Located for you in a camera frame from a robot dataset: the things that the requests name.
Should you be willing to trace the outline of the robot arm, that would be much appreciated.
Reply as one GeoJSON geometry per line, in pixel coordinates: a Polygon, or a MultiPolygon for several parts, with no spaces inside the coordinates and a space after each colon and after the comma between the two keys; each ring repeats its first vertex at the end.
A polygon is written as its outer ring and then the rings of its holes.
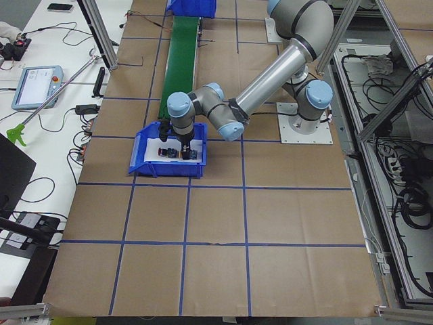
{"type": "Polygon", "coordinates": [[[225,100],[218,83],[169,95],[168,120],[160,123],[159,137],[165,142],[168,136],[176,136],[184,158],[191,156],[197,115],[205,116],[224,140],[238,139],[250,116],[278,89],[306,80],[306,65],[316,60],[331,40],[334,17],[325,1],[269,1],[267,12],[287,45],[237,97],[225,100]]]}

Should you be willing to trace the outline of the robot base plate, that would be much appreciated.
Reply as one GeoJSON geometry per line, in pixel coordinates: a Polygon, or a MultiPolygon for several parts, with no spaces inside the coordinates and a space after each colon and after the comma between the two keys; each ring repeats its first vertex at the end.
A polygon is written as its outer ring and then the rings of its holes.
{"type": "Polygon", "coordinates": [[[332,135],[325,111],[317,121],[306,121],[297,113],[297,103],[276,103],[279,133],[283,144],[332,145],[332,135]]]}

